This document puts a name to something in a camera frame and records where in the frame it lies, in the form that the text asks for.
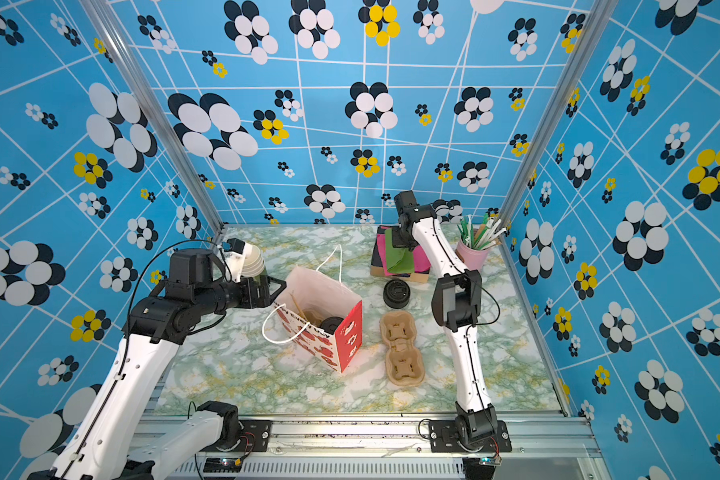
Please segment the red white paper bag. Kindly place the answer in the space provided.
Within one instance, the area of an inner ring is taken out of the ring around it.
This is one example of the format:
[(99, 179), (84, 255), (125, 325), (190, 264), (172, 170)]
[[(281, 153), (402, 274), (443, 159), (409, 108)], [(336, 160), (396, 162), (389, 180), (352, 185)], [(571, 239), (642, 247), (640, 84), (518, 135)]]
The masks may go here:
[(294, 267), (269, 316), (279, 320), (286, 336), (270, 337), (270, 320), (265, 319), (264, 340), (294, 343), (333, 371), (345, 373), (363, 343), (363, 300), (343, 281), (343, 247), (335, 246), (313, 269)]

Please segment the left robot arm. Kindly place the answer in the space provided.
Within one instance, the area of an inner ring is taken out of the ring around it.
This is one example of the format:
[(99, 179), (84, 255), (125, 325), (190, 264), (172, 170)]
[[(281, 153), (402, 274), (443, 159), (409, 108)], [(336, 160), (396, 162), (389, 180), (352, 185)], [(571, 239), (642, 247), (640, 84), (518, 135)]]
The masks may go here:
[(168, 276), (129, 307), (124, 336), (104, 384), (65, 449), (31, 479), (165, 479), (205, 449), (250, 453), (236, 406), (206, 401), (179, 427), (138, 451), (130, 449), (152, 392), (180, 346), (202, 332), (203, 317), (223, 319), (233, 308), (270, 306), (274, 278), (256, 269), (254, 247), (232, 239), (225, 246), (179, 248)]

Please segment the green paper napkin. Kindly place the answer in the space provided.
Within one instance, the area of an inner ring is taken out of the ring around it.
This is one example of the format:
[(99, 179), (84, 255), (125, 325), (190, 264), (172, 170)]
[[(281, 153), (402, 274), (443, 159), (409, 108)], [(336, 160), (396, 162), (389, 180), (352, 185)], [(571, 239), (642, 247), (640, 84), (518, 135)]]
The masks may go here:
[(385, 230), (384, 245), (386, 275), (411, 275), (415, 272), (415, 259), (413, 251), (409, 250), (407, 247), (394, 246), (392, 228)]

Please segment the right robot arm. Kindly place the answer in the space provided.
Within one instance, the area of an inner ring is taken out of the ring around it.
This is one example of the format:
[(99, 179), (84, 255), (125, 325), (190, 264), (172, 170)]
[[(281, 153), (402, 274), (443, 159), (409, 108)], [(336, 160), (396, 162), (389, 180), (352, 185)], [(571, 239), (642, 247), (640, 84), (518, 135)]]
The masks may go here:
[(398, 193), (394, 202), (398, 225), (393, 228), (393, 245), (420, 247), (430, 263), (435, 279), (432, 316), (446, 336), (456, 374), (456, 432), (466, 451), (477, 452), (499, 433), (478, 352), (477, 328), (485, 293), (482, 276), (456, 255), (433, 206), (418, 203), (410, 190)]

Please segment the brown straw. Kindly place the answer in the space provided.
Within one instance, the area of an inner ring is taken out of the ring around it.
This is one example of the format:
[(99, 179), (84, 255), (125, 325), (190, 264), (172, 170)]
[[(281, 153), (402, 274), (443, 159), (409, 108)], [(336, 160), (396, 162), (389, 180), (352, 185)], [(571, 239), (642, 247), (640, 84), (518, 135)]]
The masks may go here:
[(309, 325), (309, 324), (310, 324), (310, 321), (309, 321), (309, 319), (308, 319), (308, 316), (306, 315), (306, 313), (304, 312), (304, 310), (303, 310), (303, 309), (301, 308), (301, 306), (299, 305), (299, 303), (298, 303), (296, 297), (294, 296), (294, 294), (293, 294), (293, 293), (290, 293), (290, 297), (291, 297), (291, 299), (292, 299), (292, 302), (293, 302), (294, 306), (296, 307), (296, 309), (297, 309), (297, 311), (298, 311), (298, 313), (299, 313), (299, 316), (302, 318), (302, 320), (303, 320), (307, 325)]

